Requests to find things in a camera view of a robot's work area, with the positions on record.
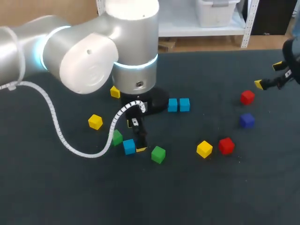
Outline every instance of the dark blue cube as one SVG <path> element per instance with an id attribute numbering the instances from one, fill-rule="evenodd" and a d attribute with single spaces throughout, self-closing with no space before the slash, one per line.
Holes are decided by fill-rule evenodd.
<path id="1" fill-rule="evenodd" d="M 254 126 L 254 122 L 254 117 L 249 113 L 240 116 L 240 125 L 243 128 L 252 128 Z"/>
<path id="2" fill-rule="evenodd" d="M 135 142 L 133 139 L 123 141 L 123 146 L 124 146 L 124 150 L 125 150 L 125 155 L 135 153 Z"/>

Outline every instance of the toy block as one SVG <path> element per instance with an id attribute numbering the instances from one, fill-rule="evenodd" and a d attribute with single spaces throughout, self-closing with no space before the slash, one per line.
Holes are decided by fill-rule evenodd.
<path id="1" fill-rule="evenodd" d="M 114 130 L 112 137 L 112 144 L 117 146 L 123 142 L 123 136 L 118 130 Z"/>
<path id="2" fill-rule="evenodd" d="M 250 90 L 247 90 L 247 91 L 244 91 L 241 96 L 240 96 L 240 101 L 241 103 L 243 103 L 244 105 L 249 105 L 253 102 L 254 100 L 254 97 L 255 97 L 255 94 L 250 91 Z"/>
<path id="3" fill-rule="evenodd" d="M 120 98 L 121 97 L 120 91 L 115 86 L 113 86 L 111 88 L 111 96 L 114 97 L 114 98 Z"/>
<path id="4" fill-rule="evenodd" d="M 251 114 L 249 114 L 249 113 L 246 113 L 246 114 L 240 116 L 240 125 L 243 128 L 251 128 L 251 127 L 253 127 L 254 126 L 254 122 L 255 122 L 254 117 Z"/>
<path id="5" fill-rule="evenodd" d="M 102 121 L 102 118 L 100 116 L 92 115 L 89 118 L 90 128 L 93 128 L 95 130 L 99 130 L 99 128 L 102 126 L 102 124 L 103 124 L 103 121 Z"/>
<path id="6" fill-rule="evenodd" d="M 181 98 L 179 99 L 180 104 L 180 112 L 189 112 L 189 98 Z"/>
<path id="7" fill-rule="evenodd" d="M 156 146 L 151 152 L 151 159 L 158 164 L 161 164 L 165 158 L 165 150 Z"/>
<path id="8" fill-rule="evenodd" d="M 235 144 L 232 142 L 232 140 L 229 137 L 222 139 L 219 142 L 219 149 L 223 155 L 231 154 L 233 152 L 234 147 Z"/>
<path id="9" fill-rule="evenodd" d="M 177 109 L 178 109 L 177 99 L 170 98 L 168 112 L 177 112 Z"/>
<path id="10" fill-rule="evenodd" d="M 211 152 L 212 152 L 212 146 L 208 144 L 206 141 L 203 141 L 201 144 L 197 146 L 197 153 L 203 158 L 209 156 Z"/>
<path id="11" fill-rule="evenodd" d="M 125 150 L 125 155 L 130 155 L 135 153 L 135 142 L 133 139 L 123 141 L 123 146 Z"/>

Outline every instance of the wooden floor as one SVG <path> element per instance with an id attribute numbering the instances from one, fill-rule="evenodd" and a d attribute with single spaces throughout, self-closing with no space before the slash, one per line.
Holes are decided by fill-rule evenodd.
<path id="1" fill-rule="evenodd" d="M 240 48 L 243 36 L 181 37 L 169 40 L 174 43 L 174 48 L 169 48 L 169 52 L 281 49 L 283 43 L 292 37 L 293 22 L 292 19 L 284 36 L 251 36 L 247 49 Z M 160 52 L 166 52 L 166 48 L 159 49 Z"/>

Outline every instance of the blue cube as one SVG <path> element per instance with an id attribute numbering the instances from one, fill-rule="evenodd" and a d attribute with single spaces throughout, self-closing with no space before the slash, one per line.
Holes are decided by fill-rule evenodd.
<path id="1" fill-rule="evenodd" d="M 249 113 L 240 116 L 240 125 L 243 128 L 252 128 L 254 126 L 254 122 L 254 117 Z"/>
<path id="2" fill-rule="evenodd" d="M 130 155 L 135 153 L 135 142 L 133 139 L 123 141 L 123 146 L 125 150 L 125 155 Z"/>
<path id="3" fill-rule="evenodd" d="M 189 98 L 181 98 L 179 99 L 180 103 L 180 112 L 189 112 Z"/>
<path id="4" fill-rule="evenodd" d="M 177 108 L 178 108 L 177 99 L 170 98 L 169 99 L 168 112 L 177 112 Z"/>

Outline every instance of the white storage box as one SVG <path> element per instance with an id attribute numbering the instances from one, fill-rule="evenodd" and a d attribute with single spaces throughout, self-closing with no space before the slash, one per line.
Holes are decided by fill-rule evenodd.
<path id="1" fill-rule="evenodd" d="M 196 0 L 196 13 L 201 27 L 228 26 L 240 0 Z"/>

